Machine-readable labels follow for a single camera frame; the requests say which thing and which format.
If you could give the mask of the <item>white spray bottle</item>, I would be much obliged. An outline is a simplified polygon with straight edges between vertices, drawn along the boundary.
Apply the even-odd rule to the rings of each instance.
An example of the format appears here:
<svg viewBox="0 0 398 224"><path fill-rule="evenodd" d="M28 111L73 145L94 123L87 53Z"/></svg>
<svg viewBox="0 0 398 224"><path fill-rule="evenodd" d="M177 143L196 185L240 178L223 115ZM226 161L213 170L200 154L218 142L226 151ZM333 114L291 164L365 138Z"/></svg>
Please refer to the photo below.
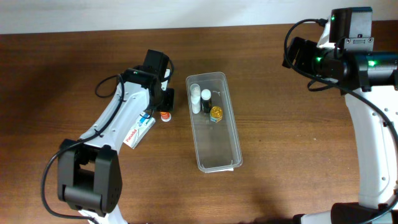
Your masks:
<svg viewBox="0 0 398 224"><path fill-rule="evenodd" d="M201 90L200 86L196 83L190 86L190 102L192 113L198 114L201 110Z"/></svg>

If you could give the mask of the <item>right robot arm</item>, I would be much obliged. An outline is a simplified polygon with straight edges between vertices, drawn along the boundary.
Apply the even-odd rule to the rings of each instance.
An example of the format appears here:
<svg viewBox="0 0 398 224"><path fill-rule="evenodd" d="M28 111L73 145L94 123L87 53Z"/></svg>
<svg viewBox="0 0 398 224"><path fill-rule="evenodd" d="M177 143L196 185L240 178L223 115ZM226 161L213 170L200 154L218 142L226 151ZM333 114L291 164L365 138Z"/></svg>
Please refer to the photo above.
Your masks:
<svg viewBox="0 0 398 224"><path fill-rule="evenodd" d="M374 52L372 37L340 37L333 47L295 37L283 65L345 98L354 126L357 202L300 214L295 223L397 223L397 54Z"/></svg>

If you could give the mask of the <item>small jar gold lid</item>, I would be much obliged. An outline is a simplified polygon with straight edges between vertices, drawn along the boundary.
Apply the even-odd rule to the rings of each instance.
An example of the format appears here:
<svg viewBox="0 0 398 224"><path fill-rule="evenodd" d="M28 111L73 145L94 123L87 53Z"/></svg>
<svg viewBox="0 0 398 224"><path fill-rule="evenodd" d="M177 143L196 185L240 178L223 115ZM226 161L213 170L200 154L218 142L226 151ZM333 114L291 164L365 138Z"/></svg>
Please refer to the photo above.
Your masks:
<svg viewBox="0 0 398 224"><path fill-rule="evenodd" d="M223 110L220 106L213 106L210 110L210 121L219 122L223 118Z"/></svg>

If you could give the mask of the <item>clear plastic container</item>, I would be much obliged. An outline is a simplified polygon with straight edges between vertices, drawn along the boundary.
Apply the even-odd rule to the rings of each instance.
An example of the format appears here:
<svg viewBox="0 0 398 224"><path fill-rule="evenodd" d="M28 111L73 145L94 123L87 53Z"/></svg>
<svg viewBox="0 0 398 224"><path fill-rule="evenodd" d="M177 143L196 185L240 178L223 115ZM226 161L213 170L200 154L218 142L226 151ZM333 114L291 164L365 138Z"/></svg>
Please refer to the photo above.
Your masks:
<svg viewBox="0 0 398 224"><path fill-rule="evenodd" d="M198 114L192 113L190 86L194 83L200 86L201 91L211 91L211 105L220 106L223 110L221 121L210 121L210 114L203 112L202 105ZM239 167L243 158L225 74L190 75L186 86L198 168L204 173L212 173Z"/></svg>

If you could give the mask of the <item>orange effervescent tablet tube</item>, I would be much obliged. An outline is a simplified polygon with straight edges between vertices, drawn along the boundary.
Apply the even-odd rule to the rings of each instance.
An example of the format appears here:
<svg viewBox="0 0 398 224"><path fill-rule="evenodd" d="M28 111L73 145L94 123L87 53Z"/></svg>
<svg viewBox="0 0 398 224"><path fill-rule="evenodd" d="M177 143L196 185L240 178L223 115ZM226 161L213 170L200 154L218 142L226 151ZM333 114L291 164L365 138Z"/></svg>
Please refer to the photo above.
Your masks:
<svg viewBox="0 0 398 224"><path fill-rule="evenodd" d="M171 114L169 112L161 112L160 118L163 122L169 122L171 120Z"/></svg>

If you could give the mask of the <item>dark bottle white cap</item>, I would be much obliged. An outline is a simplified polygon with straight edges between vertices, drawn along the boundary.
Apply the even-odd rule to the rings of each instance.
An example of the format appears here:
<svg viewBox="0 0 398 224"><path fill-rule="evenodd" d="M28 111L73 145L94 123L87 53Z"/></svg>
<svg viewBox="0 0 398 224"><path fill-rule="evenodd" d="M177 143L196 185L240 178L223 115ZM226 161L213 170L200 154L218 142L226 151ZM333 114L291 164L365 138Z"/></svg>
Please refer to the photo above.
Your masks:
<svg viewBox="0 0 398 224"><path fill-rule="evenodd" d="M210 113L211 105L211 91L209 89L204 89L201 91L201 105L204 113Z"/></svg>

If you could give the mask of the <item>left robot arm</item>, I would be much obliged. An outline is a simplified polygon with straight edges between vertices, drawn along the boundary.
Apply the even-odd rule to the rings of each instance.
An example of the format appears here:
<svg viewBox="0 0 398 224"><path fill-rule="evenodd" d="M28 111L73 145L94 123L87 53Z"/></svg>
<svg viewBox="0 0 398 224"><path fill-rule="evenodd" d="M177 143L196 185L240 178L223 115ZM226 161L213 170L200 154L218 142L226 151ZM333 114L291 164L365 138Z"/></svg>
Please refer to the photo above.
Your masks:
<svg viewBox="0 0 398 224"><path fill-rule="evenodd" d="M117 75L112 100L76 141L65 139L57 153L58 199L89 223L125 223L118 202L123 188L119 152L146 110L169 112L173 71L129 68Z"/></svg>

